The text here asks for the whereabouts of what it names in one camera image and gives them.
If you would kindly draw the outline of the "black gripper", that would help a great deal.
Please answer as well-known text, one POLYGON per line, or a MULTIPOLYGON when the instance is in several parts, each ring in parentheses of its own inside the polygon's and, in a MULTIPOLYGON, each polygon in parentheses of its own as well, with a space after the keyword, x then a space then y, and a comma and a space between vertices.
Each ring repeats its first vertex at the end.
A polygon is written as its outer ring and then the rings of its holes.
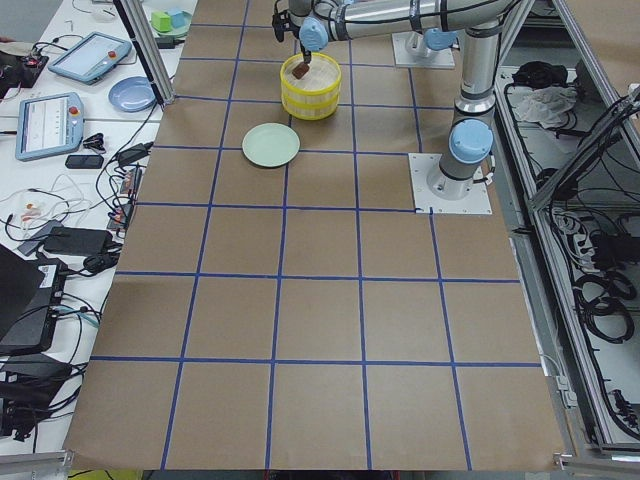
POLYGON ((312 61, 312 51, 309 50, 305 45, 301 44, 300 45, 301 48, 301 52, 303 54, 303 63, 306 66, 309 66, 311 61, 312 61))

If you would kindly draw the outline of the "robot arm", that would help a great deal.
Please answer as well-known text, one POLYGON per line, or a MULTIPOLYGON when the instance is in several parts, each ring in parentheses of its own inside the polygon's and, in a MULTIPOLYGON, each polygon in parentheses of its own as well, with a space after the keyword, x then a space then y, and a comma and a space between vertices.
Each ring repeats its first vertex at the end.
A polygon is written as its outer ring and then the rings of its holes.
POLYGON ((490 127, 504 21, 516 1, 290 1, 273 5, 272 28, 279 42, 290 32, 303 64, 329 43, 407 33, 405 50, 432 55, 458 43, 462 73, 448 151, 433 176, 461 184, 473 179, 493 144, 490 127))

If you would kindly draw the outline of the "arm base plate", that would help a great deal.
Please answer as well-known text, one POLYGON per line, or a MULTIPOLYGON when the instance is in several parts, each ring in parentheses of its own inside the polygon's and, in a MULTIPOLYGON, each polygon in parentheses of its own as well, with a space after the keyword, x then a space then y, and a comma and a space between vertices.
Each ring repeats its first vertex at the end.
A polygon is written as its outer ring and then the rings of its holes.
POLYGON ((426 31, 392 35, 395 65, 406 68, 453 69, 455 32, 426 31))
POLYGON ((459 181, 440 169, 440 154, 409 153, 409 173, 417 214, 491 215, 488 187, 478 166, 471 179, 459 181))

